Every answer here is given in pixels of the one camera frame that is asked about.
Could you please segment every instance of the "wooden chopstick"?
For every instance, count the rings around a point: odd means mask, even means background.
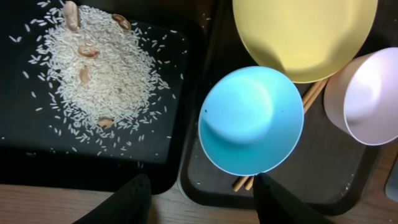
[[[303,97],[304,113],[306,113],[308,109],[311,107],[312,103],[315,101],[319,93],[321,93],[327,82],[328,78],[317,81],[311,86],[309,91],[306,92],[306,94]],[[248,178],[249,177],[240,177],[237,183],[233,186],[234,191],[237,192],[242,187],[242,185],[247,181]],[[246,183],[244,188],[246,190],[250,190],[251,187],[253,186],[253,182],[254,182],[254,176],[250,177],[249,182]]]

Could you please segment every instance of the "tray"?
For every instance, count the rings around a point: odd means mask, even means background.
[[[390,29],[382,29],[385,26],[392,28],[396,4],[392,0],[379,1],[371,35],[358,55],[398,44],[396,28],[394,35]],[[223,76],[255,64],[239,39],[231,3],[221,1],[195,111],[199,112],[206,94]],[[299,84],[297,87],[303,95],[310,85]],[[364,146],[339,130],[326,117],[322,101],[323,98],[318,97],[305,115],[303,134],[293,153],[268,174],[318,212],[340,215],[361,198],[381,148]],[[237,177],[217,169],[207,159],[196,130],[184,156],[178,184],[187,198],[202,205],[254,209],[252,190],[242,188],[233,192],[232,185]]]
[[[204,56],[202,28],[183,14],[172,11],[172,5],[159,6],[159,2],[132,1],[125,4],[124,1],[102,0],[76,3],[122,14],[128,19],[135,18],[130,20],[137,23],[133,29],[139,27],[145,32],[146,38],[158,40],[158,46],[165,45],[158,52],[157,48],[152,48],[152,42],[139,42],[156,60],[171,61],[169,64],[156,65],[170,89],[156,90],[157,95],[150,98],[151,103],[156,103],[150,106],[150,110],[161,111],[162,115],[153,123],[140,126],[132,134],[130,129],[113,126],[108,132],[113,130],[121,140],[119,144],[116,138],[104,139],[102,145],[107,146],[107,151],[102,151],[95,141],[96,135],[91,136],[89,144],[79,143],[76,136],[68,131],[69,120],[63,124],[62,119],[54,118],[55,115],[63,118],[62,111],[50,108],[51,97],[48,92],[54,94],[57,84],[53,82],[54,87],[50,89],[47,82],[37,78],[40,72],[45,73],[47,69],[27,62],[31,54],[35,55],[36,46],[42,44],[36,42],[36,37],[44,35],[44,30],[49,26],[30,25],[31,31],[26,32],[24,24],[29,24],[35,18],[43,18],[51,7],[60,7],[60,3],[53,1],[42,9],[36,1],[6,1],[4,8],[9,12],[1,14],[0,18],[2,21],[10,17],[14,19],[5,25],[5,32],[22,36],[22,40],[14,43],[8,35],[2,37],[0,169],[8,171],[3,172],[0,184],[115,191],[143,172],[152,182],[153,194],[164,192],[177,178],[183,142],[187,130],[192,129],[192,107],[189,103],[194,100]],[[30,78],[26,79],[22,71],[26,71]],[[31,91],[35,92],[37,98],[33,99]],[[61,101],[57,95],[56,99],[57,102]],[[167,107],[167,113],[164,113],[164,106]],[[55,134],[54,128],[62,129],[62,135]],[[142,134],[145,134],[145,140],[138,141]],[[132,146],[126,146],[127,151],[121,151],[121,143],[126,141],[131,141]]]

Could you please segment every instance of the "blue bowl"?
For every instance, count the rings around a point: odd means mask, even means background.
[[[303,102],[295,85],[266,67],[230,73],[209,92],[199,115],[199,138],[207,157],[234,175],[267,172],[299,141]]]

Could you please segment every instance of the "table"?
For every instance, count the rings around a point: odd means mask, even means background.
[[[398,222],[398,203],[384,186],[398,153],[398,141],[385,147],[361,201],[347,213],[331,217],[336,223]],[[0,223],[72,223],[106,200],[111,193],[0,185]],[[183,197],[175,184],[152,198],[149,224],[259,223],[256,211],[205,207]]]

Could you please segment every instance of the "yellow bowl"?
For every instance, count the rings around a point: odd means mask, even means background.
[[[295,83],[342,69],[363,45],[377,0],[234,0],[236,27],[251,57]]]

